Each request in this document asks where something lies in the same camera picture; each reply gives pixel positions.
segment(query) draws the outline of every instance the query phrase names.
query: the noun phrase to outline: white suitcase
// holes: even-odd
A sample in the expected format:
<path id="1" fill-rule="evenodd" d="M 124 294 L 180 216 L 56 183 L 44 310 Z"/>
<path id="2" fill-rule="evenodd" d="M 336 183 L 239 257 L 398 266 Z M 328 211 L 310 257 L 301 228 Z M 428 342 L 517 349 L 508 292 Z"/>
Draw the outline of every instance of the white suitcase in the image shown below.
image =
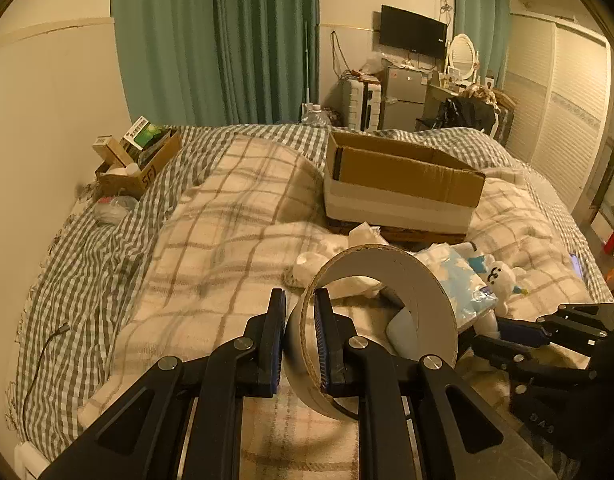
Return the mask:
<path id="1" fill-rule="evenodd" d="M 352 130 L 373 132 L 378 129 L 381 111 L 381 86 L 347 79 L 343 83 L 345 126 Z"/>

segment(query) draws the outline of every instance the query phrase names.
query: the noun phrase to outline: stuffed toy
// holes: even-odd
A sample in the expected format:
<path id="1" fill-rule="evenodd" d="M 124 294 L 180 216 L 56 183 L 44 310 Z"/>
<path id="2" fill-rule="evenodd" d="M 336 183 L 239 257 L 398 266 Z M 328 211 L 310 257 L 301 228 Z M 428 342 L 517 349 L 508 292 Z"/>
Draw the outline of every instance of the stuffed toy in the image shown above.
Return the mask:
<path id="1" fill-rule="evenodd" d="M 474 272 L 481 277 L 482 281 L 487 283 L 496 295 L 498 304 L 494 307 L 494 312 L 498 317 L 504 317 L 509 311 L 506 300 L 512 294 L 528 294 L 527 289 L 517 285 L 518 278 L 522 278 L 527 272 L 520 267 L 512 269 L 506 263 L 495 260 L 491 254 L 484 256 L 483 263 L 484 269 L 474 269 Z"/>
<path id="2" fill-rule="evenodd" d="M 494 311 L 497 316 L 504 317 L 508 312 L 506 300 L 512 294 L 527 294 L 527 290 L 517 285 L 518 278 L 526 274 L 520 267 L 509 267 L 506 263 L 496 261 L 493 254 L 484 254 L 473 242 L 463 242 L 452 246 L 462 256 L 469 267 L 487 283 L 498 298 Z"/>

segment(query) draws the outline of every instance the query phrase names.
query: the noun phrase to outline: wall-mounted tv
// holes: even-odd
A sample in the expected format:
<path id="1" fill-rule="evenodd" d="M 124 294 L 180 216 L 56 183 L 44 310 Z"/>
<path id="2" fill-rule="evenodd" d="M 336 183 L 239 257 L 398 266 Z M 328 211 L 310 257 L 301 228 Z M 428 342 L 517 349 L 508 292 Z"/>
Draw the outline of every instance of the wall-mounted tv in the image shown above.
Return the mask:
<path id="1" fill-rule="evenodd" d="M 415 12 L 383 5 L 380 43 L 443 59 L 447 25 Z"/>

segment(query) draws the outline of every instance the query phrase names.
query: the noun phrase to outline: red object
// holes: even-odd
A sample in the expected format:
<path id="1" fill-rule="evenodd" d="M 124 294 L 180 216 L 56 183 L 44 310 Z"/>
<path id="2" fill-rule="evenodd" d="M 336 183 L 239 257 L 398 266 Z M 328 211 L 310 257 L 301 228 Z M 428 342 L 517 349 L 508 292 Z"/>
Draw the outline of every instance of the red object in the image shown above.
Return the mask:
<path id="1" fill-rule="evenodd" d="M 605 254 L 613 254 L 614 251 L 614 232 L 607 240 L 607 243 L 602 246 L 602 250 Z"/>

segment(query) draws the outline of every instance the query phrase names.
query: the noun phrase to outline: white oval mirror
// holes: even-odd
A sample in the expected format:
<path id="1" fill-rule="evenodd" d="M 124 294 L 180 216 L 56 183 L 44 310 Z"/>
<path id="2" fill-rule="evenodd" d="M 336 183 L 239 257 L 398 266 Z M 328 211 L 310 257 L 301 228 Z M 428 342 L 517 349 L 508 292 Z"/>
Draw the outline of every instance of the white oval mirror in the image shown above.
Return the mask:
<path id="1" fill-rule="evenodd" d="M 476 62 L 476 49 L 467 34 L 458 34 L 449 46 L 449 66 L 460 73 L 460 79 L 465 80 L 473 75 Z"/>

